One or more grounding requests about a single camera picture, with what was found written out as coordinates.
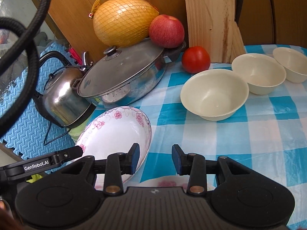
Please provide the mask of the white plate with red flowers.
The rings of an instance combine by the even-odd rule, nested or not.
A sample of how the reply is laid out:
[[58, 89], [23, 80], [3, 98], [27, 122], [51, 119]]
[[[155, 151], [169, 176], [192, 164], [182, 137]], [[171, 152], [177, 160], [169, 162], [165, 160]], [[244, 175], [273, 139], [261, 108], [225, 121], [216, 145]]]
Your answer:
[[141, 183], [132, 181], [132, 179], [123, 183], [124, 189], [128, 186], [136, 187], [182, 187], [184, 190], [187, 189], [189, 176], [163, 176], [154, 179], [149, 179]]

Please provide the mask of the deep plate with pink flowers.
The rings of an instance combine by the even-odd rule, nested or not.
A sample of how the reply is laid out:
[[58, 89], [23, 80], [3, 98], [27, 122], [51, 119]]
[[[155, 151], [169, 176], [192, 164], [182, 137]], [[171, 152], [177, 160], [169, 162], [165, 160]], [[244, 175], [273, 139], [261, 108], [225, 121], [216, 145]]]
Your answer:
[[133, 143], [140, 147], [137, 169], [143, 164], [151, 142], [151, 124], [147, 115], [131, 106], [112, 108], [90, 122], [76, 145], [83, 156], [91, 155], [96, 160], [106, 159], [110, 154], [127, 153]]

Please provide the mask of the cream bowl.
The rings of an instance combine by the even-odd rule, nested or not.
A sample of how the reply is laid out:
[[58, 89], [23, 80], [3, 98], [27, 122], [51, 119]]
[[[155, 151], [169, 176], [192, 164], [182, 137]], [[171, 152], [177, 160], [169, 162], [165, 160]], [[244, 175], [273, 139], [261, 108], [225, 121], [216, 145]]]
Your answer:
[[185, 109], [215, 122], [231, 117], [245, 104], [248, 96], [248, 84], [226, 69], [211, 69], [192, 76], [180, 93]]
[[259, 53], [246, 53], [232, 61], [232, 71], [238, 74], [253, 94], [266, 95], [286, 80], [286, 70], [274, 58]]
[[286, 79], [292, 83], [302, 83], [307, 76], [307, 57], [291, 48], [277, 47], [273, 50], [274, 59], [286, 70]]

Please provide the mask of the blue foam mat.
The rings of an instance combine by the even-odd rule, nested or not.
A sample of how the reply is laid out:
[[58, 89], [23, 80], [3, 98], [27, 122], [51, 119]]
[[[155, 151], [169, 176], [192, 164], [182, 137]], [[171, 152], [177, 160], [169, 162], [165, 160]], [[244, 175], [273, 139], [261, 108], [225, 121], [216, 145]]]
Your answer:
[[[50, 45], [41, 53], [41, 57], [50, 51], [58, 51], [71, 63], [74, 62], [74, 60], [70, 58], [66, 48], [57, 42], [50, 43]], [[55, 58], [47, 60], [40, 68], [36, 90], [43, 93], [48, 75], [62, 66], [63, 64]], [[28, 68], [24, 69], [18, 77], [12, 78], [5, 93], [1, 95], [1, 116], [3, 116], [7, 109], [15, 102], [15, 99], [17, 99], [21, 94], [27, 74]], [[48, 130], [48, 125], [49, 121], [38, 113], [33, 100], [31, 100], [26, 110], [19, 117], [14, 126], [12, 126], [1, 138], [1, 143], [4, 140], [6, 142], [6, 148], [13, 149], [13, 153], [19, 155], [22, 159], [30, 159], [74, 146], [74, 142], [68, 134], [44, 146], [44, 139]], [[65, 132], [65, 129], [53, 124], [48, 132], [47, 141], [51, 141], [53, 138], [56, 138]]]

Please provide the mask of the steel kettle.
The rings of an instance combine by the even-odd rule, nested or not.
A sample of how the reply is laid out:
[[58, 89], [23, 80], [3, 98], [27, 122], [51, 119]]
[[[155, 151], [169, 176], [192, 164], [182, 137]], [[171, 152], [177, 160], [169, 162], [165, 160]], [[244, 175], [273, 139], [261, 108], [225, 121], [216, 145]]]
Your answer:
[[86, 61], [73, 65], [58, 51], [50, 51], [40, 58], [43, 65], [47, 60], [58, 59], [63, 66], [52, 72], [41, 94], [32, 97], [36, 110], [42, 117], [61, 128], [75, 128], [93, 113], [96, 106], [77, 93], [77, 82], [91, 68]]

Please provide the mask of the blue checked tablecloth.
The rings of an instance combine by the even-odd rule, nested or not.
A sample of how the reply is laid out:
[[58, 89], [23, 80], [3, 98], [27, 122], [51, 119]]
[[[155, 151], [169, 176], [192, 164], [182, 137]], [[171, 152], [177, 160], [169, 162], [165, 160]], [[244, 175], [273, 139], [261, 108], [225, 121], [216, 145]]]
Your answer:
[[148, 116], [152, 138], [145, 162], [127, 185], [174, 175], [174, 144], [211, 160], [225, 155], [286, 186], [295, 198], [288, 226], [306, 228], [306, 83], [286, 81], [270, 94], [250, 94], [233, 116], [210, 122], [180, 102], [189, 78], [180, 61], [171, 63], [158, 85], [133, 104]]

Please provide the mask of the steel pan with glass lid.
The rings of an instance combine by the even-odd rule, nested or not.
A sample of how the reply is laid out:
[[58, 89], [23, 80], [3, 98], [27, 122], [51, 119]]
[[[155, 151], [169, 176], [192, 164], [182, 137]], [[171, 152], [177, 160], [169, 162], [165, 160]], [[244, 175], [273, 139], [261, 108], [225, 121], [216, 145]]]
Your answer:
[[179, 58], [186, 47], [163, 48], [149, 38], [131, 47], [109, 47], [72, 88], [98, 108], [129, 105], [148, 94], [161, 81], [167, 64]]

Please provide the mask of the red tomato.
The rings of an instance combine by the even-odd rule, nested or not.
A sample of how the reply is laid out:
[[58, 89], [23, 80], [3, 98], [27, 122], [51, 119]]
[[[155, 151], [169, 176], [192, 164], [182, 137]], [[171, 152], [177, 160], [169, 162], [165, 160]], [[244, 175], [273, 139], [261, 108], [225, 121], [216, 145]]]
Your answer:
[[201, 46], [189, 47], [182, 55], [182, 67], [191, 74], [209, 69], [211, 59], [208, 52]]

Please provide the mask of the red apple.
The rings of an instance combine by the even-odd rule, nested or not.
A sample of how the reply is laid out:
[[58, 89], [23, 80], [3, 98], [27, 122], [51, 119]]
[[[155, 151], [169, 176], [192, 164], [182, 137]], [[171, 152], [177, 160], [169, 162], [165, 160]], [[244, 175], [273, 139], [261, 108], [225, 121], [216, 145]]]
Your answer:
[[149, 26], [149, 37], [152, 42], [163, 48], [176, 48], [185, 38], [185, 31], [179, 19], [159, 15], [153, 19]]

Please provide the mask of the yellow pomelo in net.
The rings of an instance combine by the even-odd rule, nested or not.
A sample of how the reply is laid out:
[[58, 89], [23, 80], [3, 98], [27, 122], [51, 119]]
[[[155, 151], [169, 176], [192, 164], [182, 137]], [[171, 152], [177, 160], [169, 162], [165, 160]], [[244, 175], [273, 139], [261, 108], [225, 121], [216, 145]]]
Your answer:
[[107, 46], [133, 46], [149, 35], [149, 26], [159, 15], [146, 0], [96, 0], [89, 13], [98, 39]]

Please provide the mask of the wooden knife block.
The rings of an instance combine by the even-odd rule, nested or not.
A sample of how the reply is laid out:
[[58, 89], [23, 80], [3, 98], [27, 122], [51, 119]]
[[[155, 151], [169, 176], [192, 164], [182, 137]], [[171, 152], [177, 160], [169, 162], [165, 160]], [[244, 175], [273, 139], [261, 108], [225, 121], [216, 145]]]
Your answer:
[[236, 0], [185, 0], [189, 46], [202, 46], [213, 63], [246, 53], [235, 22]]

